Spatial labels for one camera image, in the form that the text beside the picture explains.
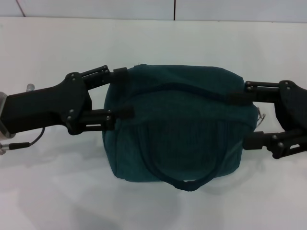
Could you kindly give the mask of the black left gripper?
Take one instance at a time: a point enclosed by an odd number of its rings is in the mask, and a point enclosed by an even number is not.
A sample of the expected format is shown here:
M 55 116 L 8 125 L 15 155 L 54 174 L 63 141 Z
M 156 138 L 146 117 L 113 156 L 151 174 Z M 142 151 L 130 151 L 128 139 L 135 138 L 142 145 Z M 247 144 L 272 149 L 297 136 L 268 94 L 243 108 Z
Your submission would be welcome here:
M 0 103 L 0 133 L 12 138 L 19 132 L 56 125 L 71 135 L 115 130 L 116 121 L 134 117 L 133 107 L 92 110 L 89 90 L 128 81 L 126 67 L 111 72 L 107 65 L 73 72 L 56 86 L 4 96 Z

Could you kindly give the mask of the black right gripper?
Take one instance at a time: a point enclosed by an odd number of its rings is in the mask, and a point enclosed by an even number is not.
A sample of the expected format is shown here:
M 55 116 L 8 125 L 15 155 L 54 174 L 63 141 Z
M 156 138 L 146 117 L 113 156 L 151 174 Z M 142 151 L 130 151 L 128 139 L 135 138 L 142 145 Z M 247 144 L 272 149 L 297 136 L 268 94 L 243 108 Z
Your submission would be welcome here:
M 243 91 L 227 96 L 230 104 L 249 105 L 253 102 L 275 103 L 275 114 L 285 132 L 253 132 L 243 140 L 244 150 L 266 147 L 274 159 L 307 150 L 307 91 L 294 82 L 279 83 L 246 81 Z

